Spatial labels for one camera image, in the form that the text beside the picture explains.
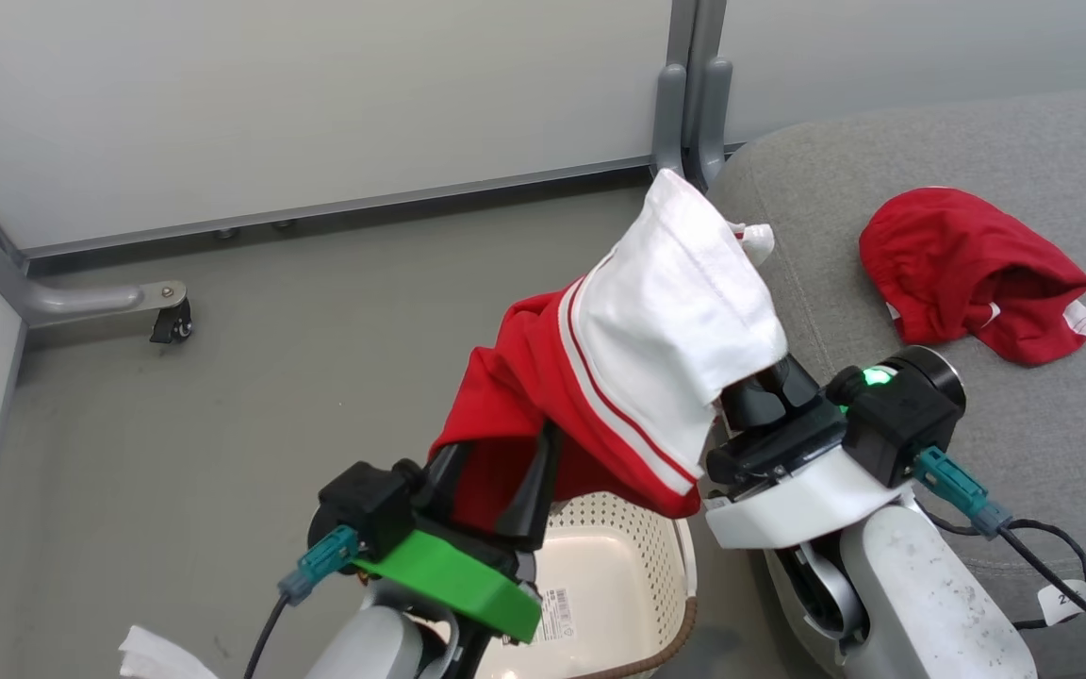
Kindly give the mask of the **grey partition post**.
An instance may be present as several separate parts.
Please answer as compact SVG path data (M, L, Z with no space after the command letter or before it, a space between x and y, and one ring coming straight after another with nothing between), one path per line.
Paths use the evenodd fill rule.
M651 171L707 190L727 159L732 62L719 54L728 0L669 0L666 64L652 112Z

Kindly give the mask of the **white barcode sticker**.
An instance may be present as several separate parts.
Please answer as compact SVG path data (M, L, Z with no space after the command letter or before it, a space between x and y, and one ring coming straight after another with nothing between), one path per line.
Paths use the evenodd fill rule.
M569 588L540 590L540 619L532 639L534 643L568 643L577 639L569 594Z

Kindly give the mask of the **grey partition bottom rail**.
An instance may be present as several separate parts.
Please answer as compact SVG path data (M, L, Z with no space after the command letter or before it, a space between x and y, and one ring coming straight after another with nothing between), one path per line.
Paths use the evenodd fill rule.
M346 201L328 203L328 205L256 212L253 215L242 215L237 216L237 218L197 221L197 223L192 224L177 224L176 226L123 232L123 235L86 238L85 240L68 241L68 243L34 246L34 248L23 249L22 255L25 259L68 257L70 255L87 253L88 251L152 243L152 241L168 240L169 238L206 235L206 232L216 232L220 231L220 229L258 226L258 224L270 224L276 223L276 221L323 218L323 216L370 209L428 205L428 203L465 199L470 196L484 199L487 197L506 194L507 192L513 192L513 190L535 190L552 185L581 185L583 183L601 181L617 174L637 177L647 171L651 171L651 160L647 158L607 160L607 162L586 164L586 166L521 174L500 177L500 179L460 183L444 186L444 188L406 190L405 192L387 196L346 199Z

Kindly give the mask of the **grey fabric sofa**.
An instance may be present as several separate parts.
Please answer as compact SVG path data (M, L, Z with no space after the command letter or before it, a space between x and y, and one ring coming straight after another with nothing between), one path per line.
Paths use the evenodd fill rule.
M1086 272L1086 91L793 125L743 146L708 190L729 221L771 224L765 282L790 351L819 381L901 347L858 238L888 199L924 186L987 199ZM1003 506L1086 551L1086 343L1043 367L971 337L940 353L968 392L949 455Z

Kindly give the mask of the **black caster wheel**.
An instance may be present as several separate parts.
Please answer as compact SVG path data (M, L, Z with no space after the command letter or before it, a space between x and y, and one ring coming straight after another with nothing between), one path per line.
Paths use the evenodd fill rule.
M159 344L186 342L193 334L192 305L189 298L180 304L160 309L149 341Z

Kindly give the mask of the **red and white garment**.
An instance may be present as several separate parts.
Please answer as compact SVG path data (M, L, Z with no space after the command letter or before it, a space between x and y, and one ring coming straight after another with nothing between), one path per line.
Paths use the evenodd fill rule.
M547 422L564 436L556 502L607 491L668 519L697 513L721 391L788 352L750 246L772 249L766 224L730 224L662 169L598 265L507 309L430 451L470 444L453 519L494 528Z

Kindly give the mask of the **white crumpled cloth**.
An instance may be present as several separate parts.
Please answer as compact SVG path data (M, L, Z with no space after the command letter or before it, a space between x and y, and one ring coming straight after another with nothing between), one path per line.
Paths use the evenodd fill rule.
M132 626L118 650L122 679L219 679L193 653L143 627Z

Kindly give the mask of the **cream perforated laundry basket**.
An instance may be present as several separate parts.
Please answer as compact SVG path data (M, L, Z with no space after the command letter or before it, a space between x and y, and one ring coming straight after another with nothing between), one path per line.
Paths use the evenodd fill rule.
M538 590L569 588L577 639L492 641L475 679L651 679L694 631L697 556L689 523L609 493L550 513Z

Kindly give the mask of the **red t-shirt with white trim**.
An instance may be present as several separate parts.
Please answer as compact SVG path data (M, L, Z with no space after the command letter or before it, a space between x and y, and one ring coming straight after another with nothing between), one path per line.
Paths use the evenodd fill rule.
M965 190L930 186L889 199L859 237L859 257L908 344L971 336L1035 367L1086 343L1086 273Z

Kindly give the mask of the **grey partition foot bracket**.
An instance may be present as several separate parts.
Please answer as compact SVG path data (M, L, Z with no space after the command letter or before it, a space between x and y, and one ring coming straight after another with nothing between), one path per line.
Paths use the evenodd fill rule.
M184 282L146 282L83 289L47 287L25 273L27 261L0 226L0 296L27 327L45 327L180 304Z

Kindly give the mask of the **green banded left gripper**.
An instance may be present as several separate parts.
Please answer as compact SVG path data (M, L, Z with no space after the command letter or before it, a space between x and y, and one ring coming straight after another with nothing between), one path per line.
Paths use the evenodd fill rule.
M535 454L495 533L479 536L456 518L458 483L473 442L440 448L424 468L417 512L356 513L353 569L366 576L365 609L383 607L409 623L445 623L450 640L504 638L531 643L542 619L536 551L543 545L559 474L564 433L544 422Z

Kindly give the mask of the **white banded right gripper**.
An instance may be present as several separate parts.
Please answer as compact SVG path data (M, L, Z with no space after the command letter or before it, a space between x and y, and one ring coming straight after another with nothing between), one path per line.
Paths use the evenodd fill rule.
M776 422L776 400L797 412ZM797 546L848 528L910 491L908 481L888 487L876 480L842 447L845 414L820 397L819 383L793 354L763 370L762 379L730 383L720 407L728 428L742 431L708 452L705 463L720 490L705 499L705 520L723 549Z

